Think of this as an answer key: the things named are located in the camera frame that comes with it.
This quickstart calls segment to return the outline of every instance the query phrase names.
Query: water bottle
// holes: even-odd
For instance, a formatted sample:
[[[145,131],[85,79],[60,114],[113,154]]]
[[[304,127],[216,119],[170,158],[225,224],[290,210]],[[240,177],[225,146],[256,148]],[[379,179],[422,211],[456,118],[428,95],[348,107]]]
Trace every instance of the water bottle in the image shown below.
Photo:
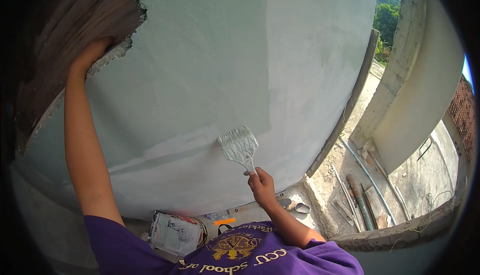
[[[218,220],[225,220],[225,219],[230,219],[233,218],[232,215],[224,215],[224,214],[207,214],[207,218],[218,221]]]

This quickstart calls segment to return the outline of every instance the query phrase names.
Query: printed shirt logo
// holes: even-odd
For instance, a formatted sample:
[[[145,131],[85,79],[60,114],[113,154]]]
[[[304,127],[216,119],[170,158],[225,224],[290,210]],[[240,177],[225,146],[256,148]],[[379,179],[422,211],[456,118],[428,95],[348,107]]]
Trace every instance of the printed shirt logo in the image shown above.
[[[261,242],[261,239],[253,236],[244,232],[230,234],[219,239],[213,247],[207,245],[207,249],[216,252],[213,254],[215,260],[219,260],[225,254],[228,259],[240,260],[249,256],[251,251]]]

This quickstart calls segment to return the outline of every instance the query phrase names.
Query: slipper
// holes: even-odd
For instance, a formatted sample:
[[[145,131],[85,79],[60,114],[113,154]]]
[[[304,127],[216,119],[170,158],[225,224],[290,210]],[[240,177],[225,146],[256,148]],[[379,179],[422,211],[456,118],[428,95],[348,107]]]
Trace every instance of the slipper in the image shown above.
[[[297,212],[301,214],[308,214],[310,212],[310,206],[302,202],[292,201],[290,198],[277,199],[277,202],[288,212]]]

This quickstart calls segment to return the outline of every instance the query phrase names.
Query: plastered wall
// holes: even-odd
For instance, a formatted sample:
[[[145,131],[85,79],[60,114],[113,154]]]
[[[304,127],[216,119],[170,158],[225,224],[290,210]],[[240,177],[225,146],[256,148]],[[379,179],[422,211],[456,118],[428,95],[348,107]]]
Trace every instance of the plastered wall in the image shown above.
[[[140,0],[133,46],[86,89],[120,213],[198,215],[253,201],[216,138],[255,134],[256,165],[297,182],[339,119],[362,65],[375,0]],[[63,105],[19,172],[57,203],[75,198]]]

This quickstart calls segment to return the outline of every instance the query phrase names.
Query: red brick wall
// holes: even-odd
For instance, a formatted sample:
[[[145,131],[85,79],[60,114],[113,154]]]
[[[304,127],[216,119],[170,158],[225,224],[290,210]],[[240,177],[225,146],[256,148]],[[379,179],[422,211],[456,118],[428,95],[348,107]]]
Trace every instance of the red brick wall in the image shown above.
[[[475,100],[470,84],[462,76],[447,113],[462,137],[466,159],[471,161],[475,141]]]

